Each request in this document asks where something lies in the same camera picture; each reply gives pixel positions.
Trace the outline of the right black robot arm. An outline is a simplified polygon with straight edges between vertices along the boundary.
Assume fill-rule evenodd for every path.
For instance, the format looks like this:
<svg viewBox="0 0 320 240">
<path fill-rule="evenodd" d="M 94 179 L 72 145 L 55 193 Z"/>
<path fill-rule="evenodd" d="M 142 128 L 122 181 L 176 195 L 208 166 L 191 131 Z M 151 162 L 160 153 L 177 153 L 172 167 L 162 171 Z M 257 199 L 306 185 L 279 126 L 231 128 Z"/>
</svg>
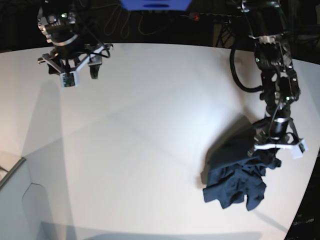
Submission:
<svg viewBox="0 0 320 240">
<path fill-rule="evenodd" d="M 88 14 L 90 0 L 43 0 L 37 26 L 53 48 L 43 54 L 50 75 L 57 75 L 63 87 L 78 85 L 79 72 L 87 65 L 90 77 L 97 79 L 103 59 L 110 58 L 113 44 L 100 39 L 95 18 Z"/>
</svg>

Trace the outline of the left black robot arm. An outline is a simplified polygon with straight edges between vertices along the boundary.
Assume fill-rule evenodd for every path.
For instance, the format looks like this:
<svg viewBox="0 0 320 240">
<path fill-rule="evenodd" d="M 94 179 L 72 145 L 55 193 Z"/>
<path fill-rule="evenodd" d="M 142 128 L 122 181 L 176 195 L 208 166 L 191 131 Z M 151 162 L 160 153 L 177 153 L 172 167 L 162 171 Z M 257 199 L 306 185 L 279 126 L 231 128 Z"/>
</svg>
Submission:
<svg viewBox="0 0 320 240">
<path fill-rule="evenodd" d="M 235 53 L 241 42 L 233 44 L 229 57 L 231 75 L 236 85 L 247 93 L 260 93 L 266 103 L 264 119 L 255 123 L 258 133 L 252 156 L 257 151 L 290 150 L 298 159 L 308 149 L 300 138 L 291 117 L 291 104 L 298 101 L 301 90 L 294 70 L 285 14 L 278 0 L 234 0 L 248 24 L 248 37 L 254 40 L 254 58 L 261 71 L 261 85 L 246 87 L 239 80 L 235 68 Z"/>
</svg>

